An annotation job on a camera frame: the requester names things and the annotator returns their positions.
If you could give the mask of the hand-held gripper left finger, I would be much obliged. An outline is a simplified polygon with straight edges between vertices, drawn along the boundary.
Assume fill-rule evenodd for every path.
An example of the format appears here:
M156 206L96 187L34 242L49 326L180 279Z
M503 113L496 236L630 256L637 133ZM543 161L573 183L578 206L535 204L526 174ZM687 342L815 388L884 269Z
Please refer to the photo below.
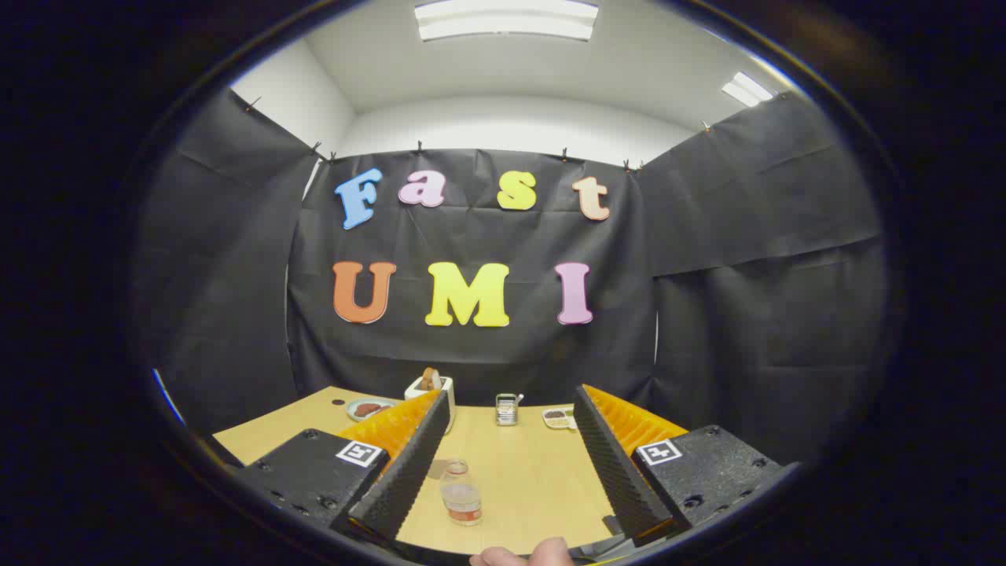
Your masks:
M450 421L427 391L330 434L306 428L236 471L272 506L313 527L391 543L413 508Z

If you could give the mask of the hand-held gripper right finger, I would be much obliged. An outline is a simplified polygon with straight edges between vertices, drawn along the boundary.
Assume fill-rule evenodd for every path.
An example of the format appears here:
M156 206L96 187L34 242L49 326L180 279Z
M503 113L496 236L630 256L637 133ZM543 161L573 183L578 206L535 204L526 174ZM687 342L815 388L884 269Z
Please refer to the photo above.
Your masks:
M646 544L719 520L799 468L718 425L687 431L582 384L574 419L622 533Z

